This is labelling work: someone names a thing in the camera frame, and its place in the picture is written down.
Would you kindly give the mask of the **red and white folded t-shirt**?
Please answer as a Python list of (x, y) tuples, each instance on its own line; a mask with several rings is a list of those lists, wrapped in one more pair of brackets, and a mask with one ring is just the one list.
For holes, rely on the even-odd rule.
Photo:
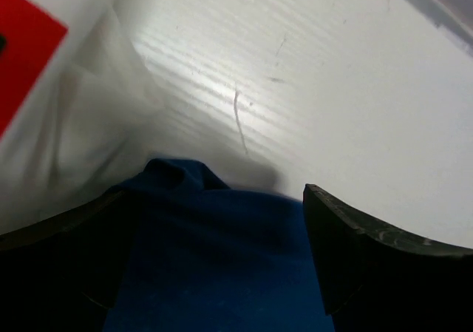
[(114, 0), (1, 0), (1, 232), (140, 171), (163, 96)]

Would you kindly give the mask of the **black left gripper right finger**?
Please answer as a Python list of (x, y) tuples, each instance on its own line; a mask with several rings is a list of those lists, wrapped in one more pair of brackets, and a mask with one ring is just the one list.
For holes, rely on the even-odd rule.
[(336, 331), (470, 331), (472, 250), (405, 231), (308, 184), (304, 221)]

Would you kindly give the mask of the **blue t-shirt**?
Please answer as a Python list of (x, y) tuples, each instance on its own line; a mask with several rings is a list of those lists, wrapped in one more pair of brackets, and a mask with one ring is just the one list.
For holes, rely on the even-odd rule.
[(154, 159), (119, 185), (138, 216), (106, 331), (332, 331), (302, 204)]

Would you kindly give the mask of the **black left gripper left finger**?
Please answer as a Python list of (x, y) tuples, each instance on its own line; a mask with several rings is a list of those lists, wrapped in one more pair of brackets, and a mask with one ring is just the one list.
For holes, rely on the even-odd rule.
[(132, 198), (103, 194), (1, 236), (2, 331), (102, 331), (136, 231)]

